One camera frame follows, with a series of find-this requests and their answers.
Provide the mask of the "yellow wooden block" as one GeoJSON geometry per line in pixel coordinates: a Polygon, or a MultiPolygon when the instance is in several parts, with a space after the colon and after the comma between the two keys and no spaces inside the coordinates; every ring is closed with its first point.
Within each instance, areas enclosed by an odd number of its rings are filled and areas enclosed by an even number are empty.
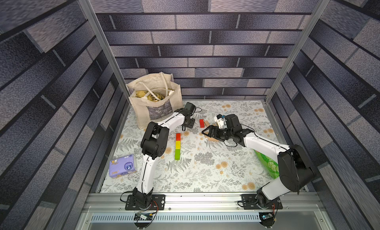
{"type": "Polygon", "coordinates": [[[180,149],[181,149],[181,141],[176,141],[175,150],[180,150],[180,149]]]}

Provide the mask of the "green wooden block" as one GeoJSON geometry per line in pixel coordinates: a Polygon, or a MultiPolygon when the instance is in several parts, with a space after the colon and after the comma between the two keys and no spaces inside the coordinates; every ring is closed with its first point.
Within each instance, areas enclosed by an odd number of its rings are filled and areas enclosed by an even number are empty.
{"type": "Polygon", "coordinates": [[[180,149],[175,149],[175,160],[180,160],[180,149]]]}

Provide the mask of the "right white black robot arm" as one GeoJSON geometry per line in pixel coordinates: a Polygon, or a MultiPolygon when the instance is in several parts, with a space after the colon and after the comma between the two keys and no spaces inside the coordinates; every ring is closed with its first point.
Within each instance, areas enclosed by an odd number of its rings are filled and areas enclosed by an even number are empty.
{"type": "Polygon", "coordinates": [[[210,125],[202,134],[223,142],[231,139],[237,145],[253,149],[277,163],[279,176],[256,192],[254,204],[261,209],[267,209],[272,200],[284,194],[299,193],[316,176],[311,159],[299,145],[289,146],[271,141],[257,135],[250,127],[220,129],[210,125]]]}

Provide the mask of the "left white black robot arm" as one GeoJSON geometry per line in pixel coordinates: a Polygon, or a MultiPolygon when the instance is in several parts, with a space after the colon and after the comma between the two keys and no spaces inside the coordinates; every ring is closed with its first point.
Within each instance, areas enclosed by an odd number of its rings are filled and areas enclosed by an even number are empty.
{"type": "Polygon", "coordinates": [[[181,126],[183,130],[192,128],[195,119],[192,118],[196,106],[187,102],[185,107],[175,110],[167,119],[155,123],[150,122],[141,141],[143,154],[142,170],[139,182],[132,195],[142,208],[149,207],[152,201],[153,178],[159,158],[165,153],[169,133],[181,126]]]}

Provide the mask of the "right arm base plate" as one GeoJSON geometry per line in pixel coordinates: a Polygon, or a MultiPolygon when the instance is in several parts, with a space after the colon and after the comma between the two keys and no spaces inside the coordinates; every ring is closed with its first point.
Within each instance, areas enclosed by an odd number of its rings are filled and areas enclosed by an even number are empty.
{"type": "Polygon", "coordinates": [[[278,210],[283,209],[282,202],[279,197],[268,200],[264,195],[259,194],[242,194],[238,206],[244,210],[278,210]]]}

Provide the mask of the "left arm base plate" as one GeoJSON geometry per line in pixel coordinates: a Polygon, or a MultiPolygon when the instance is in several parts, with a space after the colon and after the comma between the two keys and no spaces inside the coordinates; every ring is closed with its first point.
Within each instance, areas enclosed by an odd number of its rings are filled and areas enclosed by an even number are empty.
{"type": "Polygon", "coordinates": [[[126,200],[125,210],[164,210],[165,202],[164,194],[153,194],[148,198],[138,198],[131,194],[126,200]]]}

